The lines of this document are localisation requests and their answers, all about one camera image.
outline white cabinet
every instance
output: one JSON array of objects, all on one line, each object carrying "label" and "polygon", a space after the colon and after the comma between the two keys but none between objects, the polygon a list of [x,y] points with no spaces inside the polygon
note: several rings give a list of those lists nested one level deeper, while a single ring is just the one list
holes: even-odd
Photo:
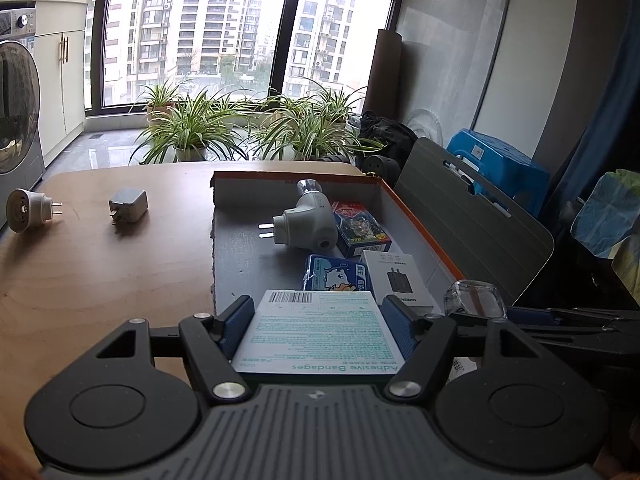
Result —
[{"label": "white cabinet", "polygon": [[65,127],[71,133],[84,121],[84,30],[64,35],[62,60],[62,105]]},{"label": "white cabinet", "polygon": [[36,1],[33,58],[40,79],[38,130],[45,166],[82,132],[86,8],[84,0]]},{"label": "white cabinet", "polygon": [[42,154],[51,152],[66,137],[65,113],[62,106],[62,34],[36,36],[33,59],[40,81],[40,145]]}]

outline washing machine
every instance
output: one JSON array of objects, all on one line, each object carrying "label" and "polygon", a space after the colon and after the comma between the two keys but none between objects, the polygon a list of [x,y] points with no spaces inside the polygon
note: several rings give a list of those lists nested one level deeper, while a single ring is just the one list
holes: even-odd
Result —
[{"label": "washing machine", "polygon": [[9,193],[17,187],[33,189],[44,172],[34,36],[35,6],[0,7],[0,228],[6,223]]}]

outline blue plastic stool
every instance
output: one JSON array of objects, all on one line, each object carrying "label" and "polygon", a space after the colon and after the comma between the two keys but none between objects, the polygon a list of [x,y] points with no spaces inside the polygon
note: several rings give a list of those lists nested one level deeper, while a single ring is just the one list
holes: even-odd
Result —
[{"label": "blue plastic stool", "polygon": [[[478,173],[513,198],[530,215],[537,217],[545,199],[549,174],[527,155],[495,137],[472,130],[460,130],[449,141],[447,151],[465,158]],[[488,195],[478,183],[477,194]]]}]

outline black bag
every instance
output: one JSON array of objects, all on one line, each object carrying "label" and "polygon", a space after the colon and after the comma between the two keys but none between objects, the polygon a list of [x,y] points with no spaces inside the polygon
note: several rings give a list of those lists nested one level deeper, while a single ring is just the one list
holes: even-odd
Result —
[{"label": "black bag", "polygon": [[[404,167],[409,154],[414,147],[417,136],[414,131],[404,126],[404,124],[378,117],[373,112],[367,110],[360,118],[360,138],[379,140],[385,147],[376,155],[388,156],[395,160],[400,168]],[[369,153],[356,152],[356,166],[362,168],[362,163]]]}]

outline potted plant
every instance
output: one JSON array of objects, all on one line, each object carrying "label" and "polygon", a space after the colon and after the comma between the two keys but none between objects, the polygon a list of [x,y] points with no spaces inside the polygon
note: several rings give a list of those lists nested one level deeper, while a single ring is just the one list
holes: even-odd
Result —
[{"label": "potted plant", "polygon": [[129,161],[145,146],[148,152],[140,164],[162,162],[169,148],[175,150],[174,162],[206,160],[207,152],[220,160],[248,158],[240,148],[236,122],[246,117],[251,106],[247,100],[232,101],[229,94],[209,98],[206,90],[193,98],[187,95],[167,110],[155,112],[154,123],[138,136],[142,143]]},{"label": "potted plant", "polygon": [[292,152],[297,160],[331,155],[350,160],[356,152],[376,152],[383,147],[376,140],[359,138],[358,131],[346,122],[358,90],[345,94],[318,86],[314,96],[280,98],[280,108],[254,132],[254,149],[260,158],[282,160]]},{"label": "potted plant", "polygon": [[142,85],[144,89],[136,102],[143,100],[146,110],[146,123],[149,125],[157,122],[156,115],[160,112],[167,113],[179,100],[178,87],[180,85],[170,84],[165,81],[161,85]]}]

